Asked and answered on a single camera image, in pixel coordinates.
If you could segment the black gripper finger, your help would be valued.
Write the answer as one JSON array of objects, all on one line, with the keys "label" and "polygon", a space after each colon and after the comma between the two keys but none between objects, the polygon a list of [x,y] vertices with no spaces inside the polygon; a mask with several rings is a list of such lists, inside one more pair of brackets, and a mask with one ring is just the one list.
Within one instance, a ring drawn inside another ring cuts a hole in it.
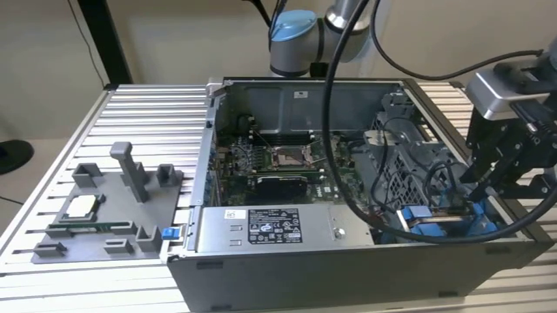
[{"label": "black gripper finger", "polygon": [[547,163],[527,158],[500,158],[494,169],[490,168],[492,158],[472,158],[468,167],[468,183],[475,188],[468,193],[470,201],[479,201],[487,196],[503,199],[540,199],[555,187],[555,176],[547,172],[532,176],[527,185],[518,180],[531,169],[548,169],[555,162]]},{"label": "black gripper finger", "polygon": [[490,170],[490,164],[496,163],[494,177],[487,178],[494,184],[503,179],[507,172],[512,173],[518,157],[516,120],[503,119],[490,121],[478,110],[472,110],[466,147],[471,149],[471,162],[460,176],[462,183],[475,183],[482,180]]}]

